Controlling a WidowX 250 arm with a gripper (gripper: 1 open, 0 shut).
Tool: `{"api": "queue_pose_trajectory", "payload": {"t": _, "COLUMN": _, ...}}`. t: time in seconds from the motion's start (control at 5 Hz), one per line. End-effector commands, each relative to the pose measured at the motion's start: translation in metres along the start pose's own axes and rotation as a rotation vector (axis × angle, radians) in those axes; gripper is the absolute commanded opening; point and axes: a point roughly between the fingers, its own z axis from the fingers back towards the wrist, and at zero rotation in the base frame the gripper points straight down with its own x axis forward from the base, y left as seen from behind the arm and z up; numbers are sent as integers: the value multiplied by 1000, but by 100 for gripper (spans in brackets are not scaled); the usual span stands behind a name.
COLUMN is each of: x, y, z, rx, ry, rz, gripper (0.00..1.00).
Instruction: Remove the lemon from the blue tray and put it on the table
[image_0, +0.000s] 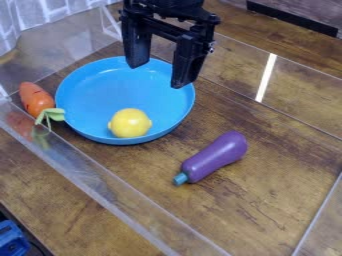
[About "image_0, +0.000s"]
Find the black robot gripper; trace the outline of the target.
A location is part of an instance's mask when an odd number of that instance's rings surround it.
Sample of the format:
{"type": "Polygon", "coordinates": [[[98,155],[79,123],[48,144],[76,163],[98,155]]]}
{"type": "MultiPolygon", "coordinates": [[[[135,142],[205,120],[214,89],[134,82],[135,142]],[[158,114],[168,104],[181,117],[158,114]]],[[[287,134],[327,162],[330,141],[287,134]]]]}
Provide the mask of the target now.
{"type": "Polygon", "coordinates": [[[207,55],[205,44],[214,41],[215,26],[221,23],[219,17],[203,8],[203,2],[123,0],[120,21],[127,64],[138,68],[150,61],[152,35],[177,42],[171,76],[171,87],[177,89],[197,80],[207,55]],[[179,22],[191,20],[195,24],[186,30],[158,20],[155,15],[179,22]]]}

